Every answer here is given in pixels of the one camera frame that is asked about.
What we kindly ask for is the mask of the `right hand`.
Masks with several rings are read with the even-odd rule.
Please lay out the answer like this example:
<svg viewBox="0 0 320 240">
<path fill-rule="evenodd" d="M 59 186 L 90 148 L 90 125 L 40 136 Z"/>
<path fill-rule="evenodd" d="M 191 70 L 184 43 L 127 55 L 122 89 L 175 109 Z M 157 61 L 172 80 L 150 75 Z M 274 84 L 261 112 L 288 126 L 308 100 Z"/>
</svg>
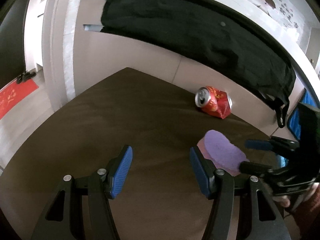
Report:
<svg viewBox="0 0 320 240">
<path fill-rule="evenodd" d="M 298 197 L 295 196 L 278 196 L 273 197 L 273 200 L 284 208 L 296 209 L 302 202 L 308 201 L 316 192 L 319 183 L 314 183 L 307 191 L 303 192 Z"/>
</svg>

